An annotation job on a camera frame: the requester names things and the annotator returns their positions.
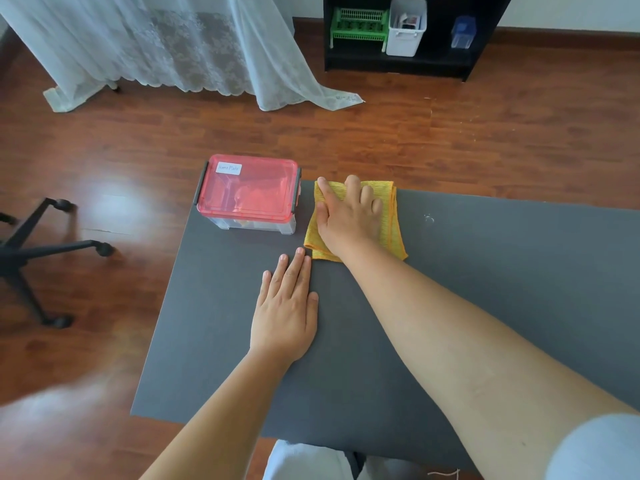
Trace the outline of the white plastic bin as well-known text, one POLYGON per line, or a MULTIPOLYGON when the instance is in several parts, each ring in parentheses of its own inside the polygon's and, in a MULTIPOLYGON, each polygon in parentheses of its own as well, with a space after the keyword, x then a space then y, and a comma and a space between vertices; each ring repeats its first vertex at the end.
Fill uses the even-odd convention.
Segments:
POLYGON ((427 28, 427 0, 391 0, 386 55, 414 57, 427 28))

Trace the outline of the person's right hand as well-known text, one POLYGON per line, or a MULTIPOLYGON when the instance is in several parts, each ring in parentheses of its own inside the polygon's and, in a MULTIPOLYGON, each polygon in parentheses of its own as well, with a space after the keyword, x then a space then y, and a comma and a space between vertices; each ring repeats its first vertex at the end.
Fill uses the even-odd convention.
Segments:
POLYGON ((318 178, 317 184, 324 197, 317 205, 327 205, 330 212, 330 243, 325 243, 330 252, 346 264, 357 251, 380 243, 381 221, 374 221, 371 215, 372 201, 377 199, 372 187, 362 185, 360 204, 348 204, 324 177, 318 178))

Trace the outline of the white lace curtain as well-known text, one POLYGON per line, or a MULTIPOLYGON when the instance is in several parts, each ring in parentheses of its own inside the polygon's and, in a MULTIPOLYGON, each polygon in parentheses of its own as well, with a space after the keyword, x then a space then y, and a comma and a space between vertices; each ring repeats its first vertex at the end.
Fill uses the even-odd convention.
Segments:
POLYGON ((318 83, 294 39, 292 9, 292 0, 0 0, 0 17, 55 83, 44 92, 53 112, 121 80, 247 93, 263 111, 362 104, 318 83))

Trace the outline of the person's right forearm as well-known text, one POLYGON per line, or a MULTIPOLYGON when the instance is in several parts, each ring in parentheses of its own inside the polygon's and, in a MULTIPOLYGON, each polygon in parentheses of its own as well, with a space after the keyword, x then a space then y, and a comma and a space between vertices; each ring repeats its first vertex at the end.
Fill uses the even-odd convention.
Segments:
POLYGON ((485 480, 545 480, 574 429, 604 415, 640 415, 379 244, 345 265, 485 480))

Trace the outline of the person's white shorts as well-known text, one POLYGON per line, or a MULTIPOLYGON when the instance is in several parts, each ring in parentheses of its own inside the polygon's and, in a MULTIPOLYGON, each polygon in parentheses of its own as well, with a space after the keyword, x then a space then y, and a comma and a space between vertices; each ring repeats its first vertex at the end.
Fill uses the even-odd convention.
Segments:
POLYGON ((277 440, 262 480, 357 480, 366 456, 277 440))

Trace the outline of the small clear container blue lid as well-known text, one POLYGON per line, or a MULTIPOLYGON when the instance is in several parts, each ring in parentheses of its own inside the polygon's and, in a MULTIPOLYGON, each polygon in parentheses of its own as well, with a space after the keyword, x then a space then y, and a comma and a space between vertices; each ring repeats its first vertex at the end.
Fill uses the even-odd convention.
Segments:
POLYGON ((477 33, 476 18, 469 15, 456 17, 451 31, 451 48, 468 50, 477 33))

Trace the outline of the person's left forearm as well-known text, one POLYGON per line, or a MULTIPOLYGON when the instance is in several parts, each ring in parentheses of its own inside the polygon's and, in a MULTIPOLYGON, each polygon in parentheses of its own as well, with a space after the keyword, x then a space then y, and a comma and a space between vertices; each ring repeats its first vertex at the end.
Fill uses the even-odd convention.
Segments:
POLYGON ((140 480, 244 480, 273 396, 295 361, 251 348, 140 480))

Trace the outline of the black shelf unit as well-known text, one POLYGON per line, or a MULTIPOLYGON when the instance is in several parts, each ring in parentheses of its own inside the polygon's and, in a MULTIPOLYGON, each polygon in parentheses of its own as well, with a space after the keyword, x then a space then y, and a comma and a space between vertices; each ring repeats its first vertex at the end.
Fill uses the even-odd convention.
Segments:
POLYGON ((466 81, 512 0, 427 0, 427 28, 414 57, 393 57, 382 43, 336 39, 329 48, 335 7, 390 9, 391 0, 323 0, 324 69, 448 77, 466 81), (477 33, 468 50, 451 48, 456 17, 476 18, 477 33))

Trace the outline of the clear storage box red lid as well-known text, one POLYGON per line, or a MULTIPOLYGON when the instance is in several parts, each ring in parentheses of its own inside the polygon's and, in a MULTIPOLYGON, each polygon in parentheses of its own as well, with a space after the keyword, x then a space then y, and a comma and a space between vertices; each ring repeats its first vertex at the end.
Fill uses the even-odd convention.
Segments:
POLYGON ((222 230, 292 235, 300 194, 301 169, 295 161, 214 154, 204 165, 194 206, 222 230))

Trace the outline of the yellow cleaning cloth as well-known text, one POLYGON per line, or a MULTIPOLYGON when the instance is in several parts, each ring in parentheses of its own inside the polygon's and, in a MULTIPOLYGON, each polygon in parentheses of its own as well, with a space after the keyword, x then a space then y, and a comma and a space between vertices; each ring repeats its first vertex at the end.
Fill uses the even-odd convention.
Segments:
MULTIPOLYGON (((382 202, 380 243, 400 260, 408 258, 405 250, 401 229, 399 227, 397 211, 397 188, 393 181, 370 180, 363 181, 362 185, 372 187, 374 197, 382 202)), ((342 263, 341 259, 335 256, 322 240, 318 227, 316 212, 313 212, 307 227, 303 245, 310 250, 312 259, 327 260, 342 263)))

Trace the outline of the green plastic basket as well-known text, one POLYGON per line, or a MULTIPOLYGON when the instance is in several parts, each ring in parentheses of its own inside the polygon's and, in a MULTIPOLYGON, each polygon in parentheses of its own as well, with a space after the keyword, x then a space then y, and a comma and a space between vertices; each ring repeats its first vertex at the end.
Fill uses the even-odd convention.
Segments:
POLYGON ((330 25, 329 48, 336 39, 382 43, 385 52, 388 41, 390 10, 335 7, 330 25))

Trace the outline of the person's light blue sleeve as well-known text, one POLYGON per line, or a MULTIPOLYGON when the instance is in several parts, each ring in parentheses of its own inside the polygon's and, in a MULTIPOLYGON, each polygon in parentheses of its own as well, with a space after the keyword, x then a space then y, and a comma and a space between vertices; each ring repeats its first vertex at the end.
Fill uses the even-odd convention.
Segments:
POLYGON ((551 456, 545 480, 640 480, 640 415, 604 415, 574 429, 551 456))

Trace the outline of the person's left hand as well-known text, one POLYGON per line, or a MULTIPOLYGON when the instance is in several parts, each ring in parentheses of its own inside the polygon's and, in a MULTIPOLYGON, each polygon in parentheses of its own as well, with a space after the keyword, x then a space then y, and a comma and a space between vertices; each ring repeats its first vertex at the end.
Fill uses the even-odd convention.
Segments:
POLYGON ((298 248, 294 255, 296 286, 291 300, 274 298, 274 271, 263 272, 250 334, 250 355, 282 367, 302 358, 316 336, 305 332, 312 259, 304 248, 298 248))

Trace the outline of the black office chair base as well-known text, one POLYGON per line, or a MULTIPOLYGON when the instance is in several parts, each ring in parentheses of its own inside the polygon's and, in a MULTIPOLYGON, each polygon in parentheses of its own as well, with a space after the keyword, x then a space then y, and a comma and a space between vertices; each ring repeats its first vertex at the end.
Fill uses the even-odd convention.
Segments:
POLYGON ((0 212, 0 223, 8 224, 14 228, 13 233, 7 240, 0 241, 0 278, 4 279, 12 290, 16 291, 40 325, 61 330, 70 327, 74 322, 74 318, 71 315, 53 316, 46 313, 28 281, 21 273, 21 268, 27 266, 30 260, 36 258, 87 248, 93 248, 101 257, 110 257, 115 253, 116 249, 107 242, 94 240, 23 248, 24 243, 36 228, 46 209, 50 207, 67 214, 74 213, 76 209, 76 205, 68 200, 44 198, 37 208, 21 222, 12 215, 0 212))

